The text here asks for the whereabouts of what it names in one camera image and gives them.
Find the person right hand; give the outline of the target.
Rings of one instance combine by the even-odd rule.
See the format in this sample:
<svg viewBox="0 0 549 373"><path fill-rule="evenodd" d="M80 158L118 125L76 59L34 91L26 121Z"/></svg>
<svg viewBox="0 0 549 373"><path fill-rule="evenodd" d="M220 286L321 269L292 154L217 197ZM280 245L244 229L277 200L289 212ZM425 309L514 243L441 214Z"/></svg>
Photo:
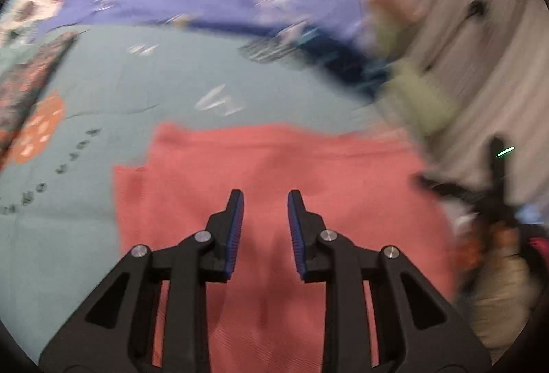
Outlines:
<svg viewBox="0 0 549 373"><path fill-rule="evenodd" d="M456 239L456 269L460 275L469 274L482 267L489 254L513 254L517 246L517 231L505 222L487 224L482 220L473 220Z"/></svg>

